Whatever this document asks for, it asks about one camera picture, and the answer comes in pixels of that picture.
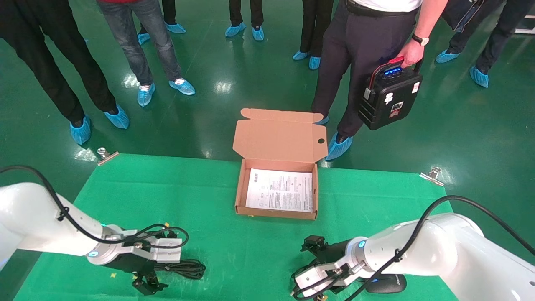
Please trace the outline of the bystander hand with watch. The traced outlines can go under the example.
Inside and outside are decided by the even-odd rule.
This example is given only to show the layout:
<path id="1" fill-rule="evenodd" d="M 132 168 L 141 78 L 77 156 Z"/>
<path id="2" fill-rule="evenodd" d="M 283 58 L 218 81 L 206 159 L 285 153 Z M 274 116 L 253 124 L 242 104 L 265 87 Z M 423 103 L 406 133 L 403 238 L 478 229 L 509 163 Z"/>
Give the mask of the bystander hand with watch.
<path id="1" fill-rule="evenodd" d="M 423 58 L 424 49 L 425 47 L 420 45 L 415 40 L 410 40 L 407 42 L 401 51 L 396 55 L 396 57 L 403 57 L 401 68 L 410 67 L 415 63 L 418 63 Z"/>

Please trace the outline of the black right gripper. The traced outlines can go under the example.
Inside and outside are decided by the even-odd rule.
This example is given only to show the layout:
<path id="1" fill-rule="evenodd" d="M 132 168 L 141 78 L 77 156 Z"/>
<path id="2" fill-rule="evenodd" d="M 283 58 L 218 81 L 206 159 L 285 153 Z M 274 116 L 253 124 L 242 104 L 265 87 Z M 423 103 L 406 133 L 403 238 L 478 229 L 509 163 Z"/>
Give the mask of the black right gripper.
<path id="1" fill-rule="evenodd" d="M 303 240 L 301 252 L 320 252 L 321 264 L 334 263 L 339 261 L 346 255 L 347 245 L 351 240 L 335 243 L 329 245 L 325 242 L 325 237 L 318 235 L 310 235 Z"/>

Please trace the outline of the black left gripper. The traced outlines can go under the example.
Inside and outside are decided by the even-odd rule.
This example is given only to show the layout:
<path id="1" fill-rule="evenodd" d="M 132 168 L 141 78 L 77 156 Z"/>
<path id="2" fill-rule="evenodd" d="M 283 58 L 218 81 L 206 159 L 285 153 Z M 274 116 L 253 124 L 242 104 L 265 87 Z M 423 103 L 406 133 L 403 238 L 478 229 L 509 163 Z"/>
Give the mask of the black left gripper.
<path id="1" fill-rule="evenodd" d="M 151 296 L 168 288 L 159 282 L 155 273 L 156 262 L 138 255 L 118 255 L 110 262 L 110 268 L 134 274 L 132 287 L 145 296 Z"/>

